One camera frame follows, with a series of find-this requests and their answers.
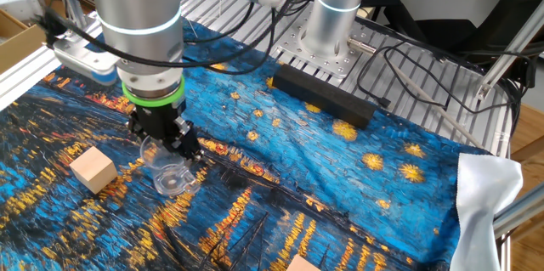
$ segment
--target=metal grid table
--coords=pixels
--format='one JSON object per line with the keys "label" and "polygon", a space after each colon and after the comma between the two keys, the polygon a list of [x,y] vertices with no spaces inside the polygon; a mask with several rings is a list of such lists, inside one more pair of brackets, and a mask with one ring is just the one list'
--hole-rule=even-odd
{"label": "metal grid table", "polygon": [[[248,5],[249,1],[247,0],[183,0],[182,10],[184,11],[183,16],[187,20],[197,21],[210,29],[224,32],[236,25],[243,18]],[[256,6],[248,22],[232,37],[240,42],[250,43],[265,30],[270,21],[270,10]],[[302,24],[304,18],[303,16],[298,17],[298,15],[293,15],[286,17],[278,24],[275,36],[276,51],[273,53],[273,56],[348,93],[373,102],[366,94],[357,89],[357,76],[370,56],[366,54],[361,55],[354,68],[345,78],[340,79],[330,76],[323,71],[319,71],[312,65],[299,59],[294,59],[291,55],[282,52],[281,48],[277,47],[281,36],[290,34],[289,27],[293,22],[295,23],[293,27],[297,28],[296,22]],[[386,36],[369,28],[361,28],[360,25],[355,25],[352,32],[359,40],[369,43],[374,48],[393,46],[400,42],[396,38]],[[265,38],[258,45],[258,50],[264,51],[268,45],[267,43],[268,38]],[[484,102],[479,102],[474,97],[476,93],[475,86],[482,76],[476,72],[461,67],[456,75],[456,64],[450,61],[441,63],[425,49],[409,44],[402,45],[399,49],[407,52],[419,64],[429,68],[446,87],[451,88],[451,91],[460,100],[465,104],[470,104],[473,110],[508,102],[505,92],[497,86],[492,89],[489,97]],[[419,84],[436,102],[445,104],[448,100],[446,91],[440,88],[424,71],[416,68],[400,54],[393,53],[389,58],[393,64],[396,64],[415,83]],[[470,144],[464,136],[452,128],[449,122],[445,121],[440,114],[433,110],[432,106],[415,101],[406,93],[399,82],[395,80],[393,72],[380,59],[377,59],[365,71],[361,84],[375,95],[384,96],[391,100],[392,104],[388,110],[395,115],[402,116],[446,138],[459,143]],[[455,100],[451,100],[447,112],[456,118],[489,152],[502,157],[507,156],[510,131],[513,125],[510,108],[505,106],[478,115],[472,115],[462,109]]]}

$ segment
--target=table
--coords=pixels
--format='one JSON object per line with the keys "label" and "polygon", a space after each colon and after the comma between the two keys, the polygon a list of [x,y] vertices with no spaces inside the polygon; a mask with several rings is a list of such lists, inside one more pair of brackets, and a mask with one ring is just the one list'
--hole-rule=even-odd
{"label": "table", "polygon": [[[236,24],[243,17],[248,4],[247,0],[184,0],[182,2],[184,17],[187,20],[198,20],[203,25],[216,31],[227,31],[233,24]],[[267,8],[258,7],[246,26],[236,32],[233,38],[240,42],[251,41],[269,24],[269,13],[270,11]],[[293,21],[297,20],[297,15],[285,18],[277,27],[275,39],[277,40],[286,31],[287,27]],[[95,35],[99,33],[96,27],[91,28],[91,31]],[[392,45],[398,42],[398,40],[387,37],[378,31],[367,27],[361,28],[359,25],[354,27],[354,32],[359,35],[361,40],[370,43],[374,47]],[[266,46],[266,42],[262,42],[258,45],[258,50],[263,51]],[[483,104],[478,103],[471,94],[471,83],[475,83],[480,78],[480,75],[464,68],[457,69],[451,62],[436,61],[433,55],[424,49],[415,48],[410,45],[404,45],[402,49],[409,51],[413,59],[430,68],[446,85],[451,85],[454,93],[466,103],[472,102],[476,108],[481,108],[489,104],[499,104],[505,101],[505,93],[501,88],[495,87],[486,102]],[[358,71],[361,70],[362,65],[369,59],[368,56],[361,56],[355,68],[345,79],[337,79],[329,76],[323,71],[318,71],[313,66],[291,58],[280,51],[273,53],[273,56],[359,98],[368,99],[363,93],[357,91],[355,85]],[[409,75],[412,80],[420,84],[428,94],[440,102],[447,100],[445,93],[441,92],[436,87],[436,84],[432,83],[425,74],[416,70],[414,65],[404,61],[400,56],[393,55],[391,60],[404,73]],[[0,83],[2,84],[0,85],[0,109],[14,101],[27,88],[37,82],[37,80],[56,68],[58,64],[58,61],[54,59],[51,52],[45,48],[41,48],[25,61],[15,66],[8,74],[2,75],[0,77]],[[414,100],[409,98],[385,66],[373,65],[366,72],[362,84],[373,93],[385,95],[388,99],[393,100],[394,106],[390,111],[394,114],[415,122],[431,132],[451,138],[458,143],[468,143],[463,136],[453,131],[431,108],[425,104],[414,102]],[[512,126],[510,109],[500,108],[472,116],[459,110],[458,104],[451,102],[448,112],[463,124],[487,150],[496,155],[504,156],[507,154],[508,144],[505,142],[505,138],[507,137],[505,134],[509,133]]]}

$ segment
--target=chair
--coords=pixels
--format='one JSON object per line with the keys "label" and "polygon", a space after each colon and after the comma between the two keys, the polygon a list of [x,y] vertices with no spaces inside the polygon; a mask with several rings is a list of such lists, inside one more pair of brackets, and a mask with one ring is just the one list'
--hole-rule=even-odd
{"label": "chair", "polygon": [[[500,0],[480,27],[476,27],[470,20],[414,22],[389,8],[383,12],[394,30],[437,48],[462,55],[462,52],[479,50],[504,51],[541,1]],[[419,37],[420,34],[425,36],[425,40]],[[541,29],[527,46],[524,54],[536,57],[542,52],[543,47],[544,30]],[[484,64],[484,67],[491,66],[493,60],[489,56],[479,55],[471,55],[467,59],[473,63]],[[528,71],[527,66],[520,59],[505,76],[520,81],[530,88],[534,87],[535,71]]]}

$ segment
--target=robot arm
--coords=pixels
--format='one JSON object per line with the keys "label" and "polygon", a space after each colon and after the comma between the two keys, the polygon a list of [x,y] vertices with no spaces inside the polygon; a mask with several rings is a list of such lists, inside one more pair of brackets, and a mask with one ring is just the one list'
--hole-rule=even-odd
{"label": "robot arm", "polygon": [[[181,0],[94,0],[105,42],[124,53],[156,61],[180,61],[184,50]],[[252,0],[277,8],[286,0]],[[73,49],[67,40],[54,44],[57,57],[68,67],[107,83],[122,80],[123,92],[136,106],[130,130],[140,138],[151,136],[172,152],[188,159],[201,148],[186,108],[183,71],[119,60],[111,54]]]}

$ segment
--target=white cloth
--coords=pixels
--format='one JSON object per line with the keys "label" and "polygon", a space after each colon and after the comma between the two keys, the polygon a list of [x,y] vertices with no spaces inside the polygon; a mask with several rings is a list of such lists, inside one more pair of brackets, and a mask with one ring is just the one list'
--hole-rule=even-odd
{"label": "white cloth", "polygon": [[461,235],[450,271],[500,270],[493,217],[516,198],[523,177],[515,161],[490,155],[459,155],[457,212]]}

